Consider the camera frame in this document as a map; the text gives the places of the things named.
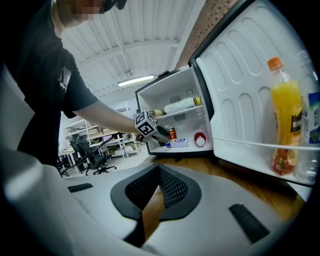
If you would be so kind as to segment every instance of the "fluorescent light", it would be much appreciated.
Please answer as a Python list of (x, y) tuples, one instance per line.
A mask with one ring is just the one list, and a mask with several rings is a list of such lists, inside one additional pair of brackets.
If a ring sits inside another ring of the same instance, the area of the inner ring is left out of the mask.
[(131, 80), (126, 80), (123, 82), (118, 82), (118, 86), (127, 86), (130, 84), (134, 84), (134, 83), (138, 83), (138, 82), (142, 82), (142, 81), (146, 81), (146, 80), (151, 80), (154, 79), (154, 75), (148, 75), (148, 76), (143, 76), (143, 77), (138, 77), (138, 78), (134, 78)]

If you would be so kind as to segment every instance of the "orange juice bottle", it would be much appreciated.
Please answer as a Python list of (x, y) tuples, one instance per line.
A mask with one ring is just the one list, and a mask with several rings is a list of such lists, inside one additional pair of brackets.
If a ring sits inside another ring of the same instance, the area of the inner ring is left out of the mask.
[[(279, 145), (299, 146), (302, 119), (302, 102), (299, 84), (284, 70), (278, 57), (268, 62), (273, 74), (271, 97), (276, 117), (276, 140)], [(290, 174), (297, 164), (298, 150), (276, 148), (272, 155), (272, 169)]]

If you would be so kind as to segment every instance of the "person's arm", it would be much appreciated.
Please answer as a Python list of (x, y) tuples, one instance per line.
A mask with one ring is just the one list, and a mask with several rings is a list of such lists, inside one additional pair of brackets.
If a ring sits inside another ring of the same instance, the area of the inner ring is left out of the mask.
[(85, 108), (73, 111), (77, 116), (106, 129), (121, 133), (140, 134), (135, 128), (135, 121), (113, 110), (101, 101)]

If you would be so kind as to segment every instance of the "mini fridge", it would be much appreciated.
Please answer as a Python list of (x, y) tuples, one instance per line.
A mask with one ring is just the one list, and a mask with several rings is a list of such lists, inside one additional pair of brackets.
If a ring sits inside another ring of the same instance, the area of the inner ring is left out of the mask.
[[(267, 61), (279, 57), (301, 91), (310, 79), (318, 80), (312, 17), (292, 5), (240, 0), (201, 43), (188, 66), (164, 73), (135, 92), (140, 111), (163, 110), (190, 97), (202, 100), (202, 105), (157, 118), (159, 125), (174, 127), (178, 138), (187, 138), (188, 147), (168, 148), (151, 140), (150, 155), (183, 157), (213, 151), (230, 163), (312, 185), (294, 172), (278, 175), (272, 170), (277, 123)], [(305, 63), (312, 68), (306, 70)], [(196, 132), (206, 136), (202, 147), (194, 141)]]

